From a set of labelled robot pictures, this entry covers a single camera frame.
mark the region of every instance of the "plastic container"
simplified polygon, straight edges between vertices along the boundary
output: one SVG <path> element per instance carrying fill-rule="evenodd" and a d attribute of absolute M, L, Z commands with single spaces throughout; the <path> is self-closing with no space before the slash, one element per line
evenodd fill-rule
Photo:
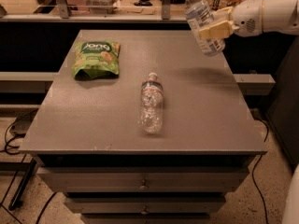
<path fill-rule="evenodd" d="M 223 39 L 202 40 L 198 30 L 214 21 L 211 8 L 205 0 L 186 0 L 185 17 L 199 45 L 206 56 L 214 56 L 221 53 L 225 48 Z"/>
<path fill-rule="evenodd" d="M 156 134 L 163 126 L 163 87 L 156 73 L 150 73 L 142 83 L 140 126 L 146 133 Z"/>

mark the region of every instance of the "plastic bottle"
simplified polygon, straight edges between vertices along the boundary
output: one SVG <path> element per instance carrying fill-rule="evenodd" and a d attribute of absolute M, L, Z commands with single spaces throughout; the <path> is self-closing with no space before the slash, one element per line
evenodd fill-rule
<path fill-rule="evenodd" d="M 225 42 L 223 39 L 202 40 L 199 38 L 200 27 L 212 23 L 214 17 L 211 8 L 205 0 L 186 0 L 185 17 L 199 45 L 206 56 L 214 56 L 223 51 Z"/>
<path fill-rule="evenodd" d="M 163 125 L 163 87 L 156 73 L 150 73 L 141 87 L 140 125 L 146 133 L 156 134 Z"/>

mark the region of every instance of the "drawer knob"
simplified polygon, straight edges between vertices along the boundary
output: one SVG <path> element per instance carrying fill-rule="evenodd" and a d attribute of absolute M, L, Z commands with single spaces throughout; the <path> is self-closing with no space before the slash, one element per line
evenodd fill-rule
<path fill-rule="evenodd" d="M 148 212 L 148 210 L 147 210 L 147 206 L 144 206 L 143 207 L 143 210 L 142 210 L 142 212 L 141 212 L 141 214 L 142 215 L 147 215 L 149 212 Z"/>
<path fill-rule="evenodd" d="M 142 180 L 142 184 L 141 186 L 139 187 L 140 190 L 148 190 L 150 187 L 147 185 L 147 180 L 146 179 L 143 179 Z"/>

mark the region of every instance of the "concrete floor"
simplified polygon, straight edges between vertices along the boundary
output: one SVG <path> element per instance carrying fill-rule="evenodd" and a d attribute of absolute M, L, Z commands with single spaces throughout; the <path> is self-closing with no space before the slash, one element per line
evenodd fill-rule
<path fill-rule="evenodd" d="M 13 117 L 0 115 L 0 150 L 3 149 L 4 132 L 13 121 Z M 265 126 L 258 120 L 255 122 L 255 126 L 257 127 L 257 131 L 260 132 L 261 137 L 265 138 Z M 263 156 L 261 162 L 257 166 L 255 176 L 256 182 L 265 199 L 269 223 L 278 224 L 281 223 L 283 216 L 286 196 L 292 178 L 292 170 L 285 159 L 275 134 L 271 130 L 265 143 L 268 147 L 268 153 Z M 21 139 L 16 140 L 15 143 L 12 143 L 11 145 L 21 145 Z M 0 161 L 21 161 L 22 157 L 22 154 L 8 156 L 3 152 L 0 153 Z M 252 168 L 256 161 L 257 159 L 250 165 L 250 172 L 252 172 Z M 1 201 L 3 200 L 13 175 L 14 174 L 10 172 L 0 172 Z M 4 207 L 8 208 L 10 200 L 20 181 L 21 177 L 18 175 L 12 189 L 4 201 Z M 21 207 L 12 211 L 11 214 L 22 224 L 36 223 L 40 211 L 51 194 L 52 191 L 45 185 L 45 183 L 37 175 L 33 175 L 21 197 Z M 253 184 L 251 175 L 245 179 L 236 192 L 228 193 L 226 199 L 227 203 L 221 210 L 218 213 L 211 215 L 211 224 L 265 223 L 263 203 L 258 190 Z M 48 205 L 39 223 L 82 224 L 80 216 L 71 213 L 64 206 L 63 202 L 64 195 L 58 193 Z M 8 214 L 3 207 L 0 208 L 0 217 L 1 224 L 20 223 Z"/>

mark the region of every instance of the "green chip bag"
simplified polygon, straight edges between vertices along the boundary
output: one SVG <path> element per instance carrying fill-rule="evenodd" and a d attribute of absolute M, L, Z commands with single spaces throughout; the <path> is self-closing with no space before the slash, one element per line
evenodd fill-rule
<path fill-rule="evenodd" d="M 120 43 L 89 41 L 76 44 L 76 59 L 72 67 L 74 78 L 94 79 L 119 74 Z"/>

